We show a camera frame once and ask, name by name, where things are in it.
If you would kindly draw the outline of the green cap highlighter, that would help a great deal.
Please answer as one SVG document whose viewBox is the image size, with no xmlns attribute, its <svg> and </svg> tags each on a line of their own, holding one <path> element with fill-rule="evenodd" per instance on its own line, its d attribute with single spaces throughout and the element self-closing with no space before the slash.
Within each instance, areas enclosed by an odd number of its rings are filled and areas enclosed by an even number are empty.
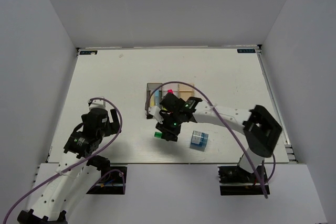
<svg viewBox="0 0 336 224">
<path fill-rule="evenodd" d="M 166 140 L 166 141 L 167 141 L 166 133 L 155 132 L 155 133 L 154 133 L 154 137 L 159 138 L 159 139 L 163 139 L 163 140 Z"/>
</svg>

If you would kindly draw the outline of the blue staple box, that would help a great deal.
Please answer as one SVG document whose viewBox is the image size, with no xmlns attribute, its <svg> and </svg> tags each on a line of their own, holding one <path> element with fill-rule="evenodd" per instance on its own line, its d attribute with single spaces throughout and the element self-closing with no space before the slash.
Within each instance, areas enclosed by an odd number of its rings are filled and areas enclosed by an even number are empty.
<svg viewBox="0 0 336 224">
<path fill-rule="evenodd" d="M 208 134 L 200 131 L 193 131 L 190 148 L 198 151 L 205 151 L 208 142 Z"/>
</svg>

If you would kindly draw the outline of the cream eraser stick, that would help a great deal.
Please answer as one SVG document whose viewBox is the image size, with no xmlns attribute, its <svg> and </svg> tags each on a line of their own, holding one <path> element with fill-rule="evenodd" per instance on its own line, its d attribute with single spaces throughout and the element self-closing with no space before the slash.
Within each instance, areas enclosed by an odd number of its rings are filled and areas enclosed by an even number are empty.
<svg viewBox="0 0 336 224">
<path fill-rule="evenodd" d="M 153 106 L 155 106 L 155 95 L 154 94 L 150 97 L 150 102 L 149 102 L 149 107 L 153 107 Z"/>
</svg>

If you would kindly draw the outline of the blue eraser stick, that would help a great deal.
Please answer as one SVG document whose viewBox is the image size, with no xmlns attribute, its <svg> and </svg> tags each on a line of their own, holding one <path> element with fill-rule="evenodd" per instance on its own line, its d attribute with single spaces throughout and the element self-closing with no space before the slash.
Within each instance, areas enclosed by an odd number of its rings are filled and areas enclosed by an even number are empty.
<svg viewBox="0 0 336 224">
<path fill-rule="evenodd" d="M 161 90 L 156 90 L 154 93 L 154 105 L 160 107 Z"/>
</svg>

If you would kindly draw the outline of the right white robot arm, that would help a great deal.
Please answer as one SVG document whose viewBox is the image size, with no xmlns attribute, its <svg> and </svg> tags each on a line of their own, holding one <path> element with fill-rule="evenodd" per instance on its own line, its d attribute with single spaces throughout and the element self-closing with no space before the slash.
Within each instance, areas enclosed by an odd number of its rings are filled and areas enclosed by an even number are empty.
<svg viewBox="0 0 336 224">
<path fill-rule="evenodd" d="M 166 141 L 178 140 L 183 123 L 205 123 L 227 128 L 245 136 L 248 147 L 238 162 L 237 175 L 247 182 L 256 175 L 256 168 L 272 157 L 282 133 L 282 127 L 262 105 L 242 110 L 212 105 L 201 98 L 189 97 L 186 101 L 168 93 L 160 106 L 148 108 L 156 121 L 156 128 Z"/>
</svg>

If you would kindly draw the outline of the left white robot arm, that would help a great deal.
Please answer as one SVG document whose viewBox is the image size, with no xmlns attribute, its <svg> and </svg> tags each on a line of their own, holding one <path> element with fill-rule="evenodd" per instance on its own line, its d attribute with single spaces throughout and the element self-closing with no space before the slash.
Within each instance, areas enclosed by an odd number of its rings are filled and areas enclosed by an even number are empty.
<svg viewBox="0 0 336 224">
<path fill-rule="evenodd" d="M 19 213 L 19 223 L 67 223 L 84 195 L 99 181 L 110 178 L 111 162 L 100 156 L 104 137 L 121 133 L 122 117 L 117 108 L 107 111 L 94 105 L 76 126 L 64 153 L 37 201 Z"/>
</svg>

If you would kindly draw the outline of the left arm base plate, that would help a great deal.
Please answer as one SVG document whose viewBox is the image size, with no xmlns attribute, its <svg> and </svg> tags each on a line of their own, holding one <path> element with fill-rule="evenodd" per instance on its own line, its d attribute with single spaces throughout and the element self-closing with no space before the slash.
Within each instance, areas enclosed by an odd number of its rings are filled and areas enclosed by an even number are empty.
<svg viewBox="0 0 336 224">
<path fill-rule="evenodd" d="M 127 166 L 110 165 L 100 172 L 100 180 L 92 186 L 90 195 L 124 195 L 127 182 Z"/>
</svg>

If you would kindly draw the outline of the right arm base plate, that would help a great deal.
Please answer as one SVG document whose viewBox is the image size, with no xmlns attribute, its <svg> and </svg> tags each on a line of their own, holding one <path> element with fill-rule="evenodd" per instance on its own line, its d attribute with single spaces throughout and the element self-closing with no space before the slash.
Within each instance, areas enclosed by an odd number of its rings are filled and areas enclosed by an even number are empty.
<svg viewBox="0 0 336 224">
<path fill-rule="evenodd" d="M 264 194 L 256 175 L 238 166 L 219 166 L 218 178 L 221 196 L 254 196 Z"/>
</svg>

